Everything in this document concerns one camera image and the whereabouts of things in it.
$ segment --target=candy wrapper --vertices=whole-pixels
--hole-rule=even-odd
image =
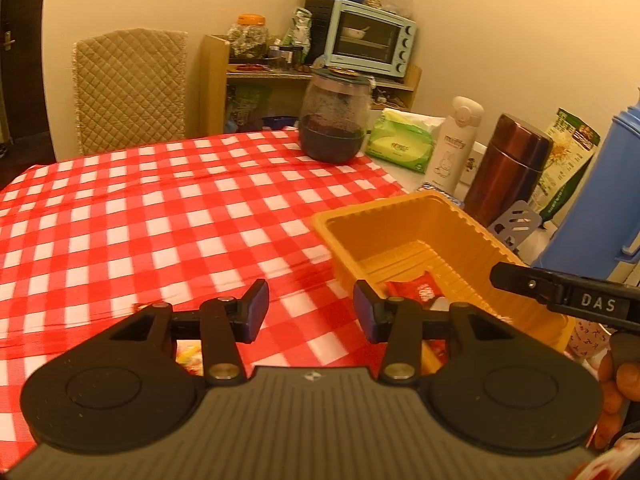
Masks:
[[[449,309],[448,302],[442,297],[440,287],[428,272],[425,272],[420,278],[416,278],[412,282],[386,282],[386,288],[390,296],[401,296],[402,298],[415,300],[420,303],[423,308],[431,308],[431,306],[437,302],[439,304],[438,310]],[[449,360],[446,341],[433,339],[427,341],[427,344],[442,364]]]
[[[640,478],[640,433],[629,433],[609,451],[574,473],[569,480],[616,480]]]
[[[192,375],[204,375],[202,368],[202,344],[199,340],[180,340],[175,361]]]
[[[442,291],[428,272],[412,282],[386,282],[390,296],[401,296],[409,300],[415,300],[427,306],[427,304],[442,296]]]

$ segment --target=table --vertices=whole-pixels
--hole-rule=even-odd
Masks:
[[[33,441],[18,398],[47,360],[163,299],[197,308],[266,278],[253,365],[369,365],[370,345],[309,229],[316,212],[402,192],[365,155],[330,166],[295,131],[207,137],[31,168],[0,192],[0,470]]]

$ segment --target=white thermos bottle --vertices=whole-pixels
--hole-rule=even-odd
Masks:
[[[456,97],[453,113],[444,120],[433,155],[427,167],[425,182],[449,194],[456,190],[465,171],[466,160],[476,142],[484,109],[471,99]]]

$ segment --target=snack bag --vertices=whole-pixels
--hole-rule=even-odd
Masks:
[[[617,441],[609,451],[575,472],[569,480],[617,480],[625,472],[631,475],[625,478],[638,478],[640,476],[639,460],[640,433],[630,433]]]
[[[588,124],[562,108],[546,133],[554,145],[529,200],[543,222],[551,220],[571,198],[600,144],[600,136]]]
[[[408,300],[415,300],[423,308],[430,308],[434,302],[444,299],[442,291],[430,273],[425,272],[420,278],[412,282],[386,282],[386,288],[390,296],[401,296]],[[447,343],[442,339],[427,341],[429,348],[442,364],[449,360],[447,356]]]

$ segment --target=door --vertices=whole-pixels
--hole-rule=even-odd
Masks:
[[[0,0],[0,73],[11,138],[48,132],[42,82],[42,0]]]

